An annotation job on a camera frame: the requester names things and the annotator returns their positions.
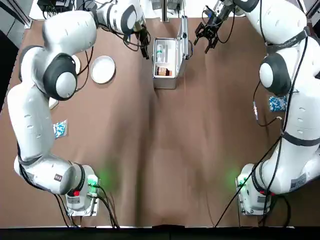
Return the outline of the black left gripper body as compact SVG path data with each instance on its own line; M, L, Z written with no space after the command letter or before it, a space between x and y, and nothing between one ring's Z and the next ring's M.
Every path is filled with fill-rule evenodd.
M149 32L145 23L136 24L136 37L137 38L148 38Z

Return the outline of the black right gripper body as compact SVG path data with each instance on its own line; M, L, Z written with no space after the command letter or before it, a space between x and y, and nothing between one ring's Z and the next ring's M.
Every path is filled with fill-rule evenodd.
M234 11L232 2L215 2L206 5L204 12L208 17L205 23L209 27L219 28L221 24L229 17L230 12Z

